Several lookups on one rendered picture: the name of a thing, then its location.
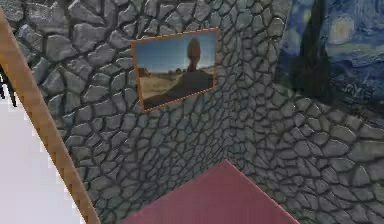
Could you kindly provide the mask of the blue starry night painting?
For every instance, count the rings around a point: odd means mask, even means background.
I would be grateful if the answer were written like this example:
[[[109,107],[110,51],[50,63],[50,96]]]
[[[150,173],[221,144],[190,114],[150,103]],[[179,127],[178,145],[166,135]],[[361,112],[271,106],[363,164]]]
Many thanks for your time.
[[[274,81],[384,117],[384,0],[292,0]]]

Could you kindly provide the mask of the orange framed desert picture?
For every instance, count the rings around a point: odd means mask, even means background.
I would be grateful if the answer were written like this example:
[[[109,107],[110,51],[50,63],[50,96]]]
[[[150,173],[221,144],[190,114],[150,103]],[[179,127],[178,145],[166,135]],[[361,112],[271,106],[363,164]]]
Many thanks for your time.
[[[218,34],[218,28],[207,28],[131,42],[143,112],[216,87]]]

